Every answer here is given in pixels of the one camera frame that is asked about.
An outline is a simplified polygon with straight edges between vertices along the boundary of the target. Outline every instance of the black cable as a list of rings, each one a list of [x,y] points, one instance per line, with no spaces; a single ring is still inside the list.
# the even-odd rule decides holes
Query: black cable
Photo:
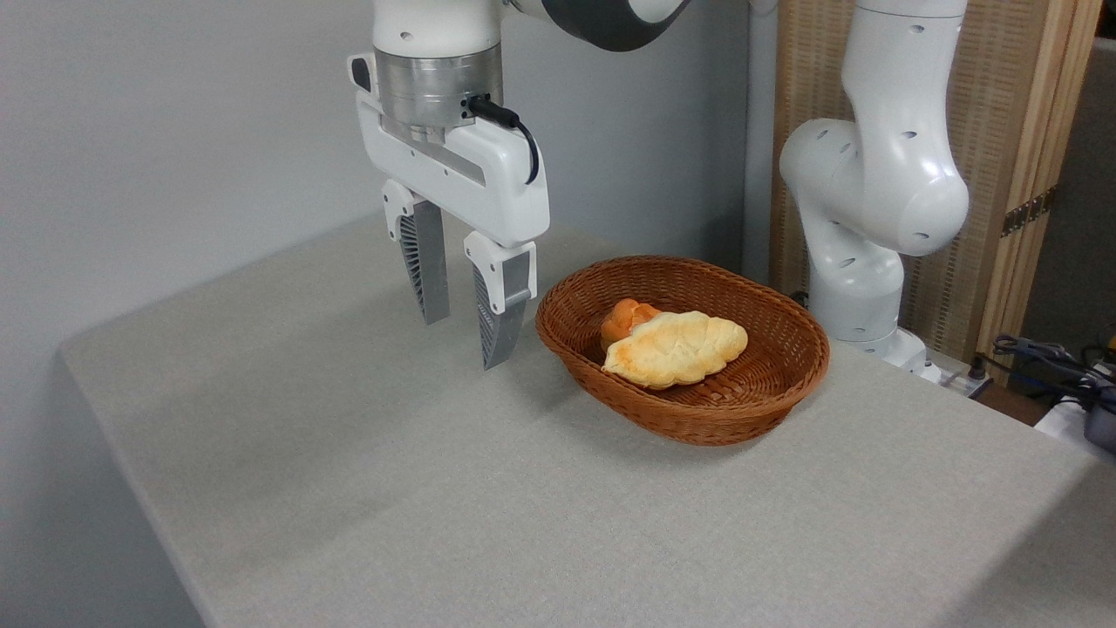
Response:
[[[1001,365],[1001,364],[997,363],[995,360],[992,360],[991,358],[989,358],[988,356],[985,356],[983,354],[978,354],[977,357],[983,359],[984,363],[985,363],[985,365],[991,365],[991,366],[995,367],[997,369],[1006,371],[1009,375],[1009,377],[1013,376],[1013,377],[1016,377],[1016,378],[1018,378],[1020,380],[1023,380],[1023,381],[1026,381],[1026,383],[1028,383],[1030,385],[1038,386],[1038,387],[1041,387],[1041,388],[1046,388],[1046,389],[1051,390],[1054,393],[1060,394],[1064,397],[1072,397],[1075,399],[1078,399],[1079,402],[1085,402],[1085,403],[1088,403],[1088,404],[1096,404],[1096,405],[1100,406],[1101,408],[1104,408],[1105,410],[1107,410],[1108,413],[1116,414],[1116,407],[1113,407],[1113,406],[1109,405],[1110,404],[1109,398],[1107,398],[1103,393],[1097,393],[1095,395],[1090,394],[1090,393],[1093,393],[1095,390],[1093,387],[1088,387],[1088,388],[1067,388],[1067,387],[1059,386],[1059,385],[1056,385],[1056,384],[1050,384],[1050,383],[1047,383],[1047,381],[1037,380],[1035,378],[1028,377],[1028,376],[1019,373],[1017,369],[1012,369],[1011,367]]]
[[[519,119],[519,114],[509,109],[508,107],[501,107],[500,105],[492,102],[491,95],[484,96],[473,96],[465,100],[469,110],[477,117],[483,117],[489,122],[494,122],[504,128],[516,128],[523,134],[527,138],[527,145],[531,149],[531,174],[527,177],[527,184],[530,185],[535,182],[535,178],[539,175],[539,145],[535,143],[535,135],[527,129]]]
[[[535,135],[531,135],[522,122],[517,120],[516,128],[527,137],[527,145],[531,148],[531,174],[527,177],[527,184],[530,185],[539,175],[539,145],[535,143]]]

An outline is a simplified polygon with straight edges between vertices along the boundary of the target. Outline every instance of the table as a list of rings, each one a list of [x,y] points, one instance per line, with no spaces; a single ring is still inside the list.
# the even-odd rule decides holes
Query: table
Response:
[[[429,329],[381,231],[62,347],[208,625],[1113,625],[1094,457],[839,345],[770,435],[668,442],[584,394],[533,309],[484,373],[463,228]],[[539,251],[546,287],[618,249]]]

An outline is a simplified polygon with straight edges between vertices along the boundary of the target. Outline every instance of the white wall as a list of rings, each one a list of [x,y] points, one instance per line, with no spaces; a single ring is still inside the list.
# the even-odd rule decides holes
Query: white wall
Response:
[[[557,221],[735,267],[745,12],[695,0],[625,55],[509,22],[507,100],[542,145]],[[0,0],[0,626],[196,625],[52,356],[376,211],[344,75],[369,15]]]

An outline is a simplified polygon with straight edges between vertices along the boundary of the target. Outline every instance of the wooden folding screen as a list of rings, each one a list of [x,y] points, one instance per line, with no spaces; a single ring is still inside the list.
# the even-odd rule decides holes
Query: wooden folding screen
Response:
[[[945,249],[905,260],[903,327],[968,360],[999,334],[1019,334],[1047,212],[1101,0],[970,0],[950,81],[950,141],[969,183],[964,229]],[[776,163],[787,136],[815,117],[852,119],[840,85],[852,0],[779,7]],[[776,175],[771,282],[807,289],[793,199]]]

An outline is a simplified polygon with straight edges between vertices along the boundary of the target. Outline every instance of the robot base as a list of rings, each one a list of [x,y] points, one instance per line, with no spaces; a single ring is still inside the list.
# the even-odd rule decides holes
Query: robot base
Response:
[[[934,366],[926,356],[926,345],[911,332],[896,329],[879,340],[867,342],[849,342],[850,347],[883,359],[904,371],[914,374],[922,379],[939,384],[942,370]]]

